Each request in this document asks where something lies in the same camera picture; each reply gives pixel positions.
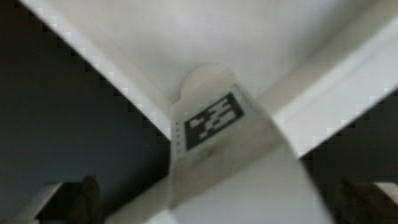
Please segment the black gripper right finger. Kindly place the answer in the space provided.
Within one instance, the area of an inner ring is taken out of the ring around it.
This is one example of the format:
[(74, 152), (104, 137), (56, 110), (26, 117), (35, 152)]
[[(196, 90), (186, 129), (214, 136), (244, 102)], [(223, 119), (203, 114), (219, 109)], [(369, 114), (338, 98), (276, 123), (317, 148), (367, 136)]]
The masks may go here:
[(338, 224), (398, 224), (398, 184), (340, 180)]

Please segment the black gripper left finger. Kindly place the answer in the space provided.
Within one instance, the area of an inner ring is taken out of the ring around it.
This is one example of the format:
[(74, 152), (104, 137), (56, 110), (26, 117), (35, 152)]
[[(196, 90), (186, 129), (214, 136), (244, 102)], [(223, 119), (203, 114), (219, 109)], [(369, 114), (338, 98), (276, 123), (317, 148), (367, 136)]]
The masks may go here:
[(47, 183), (10, 224), (102, 224), (100, 193), (93, 176)]

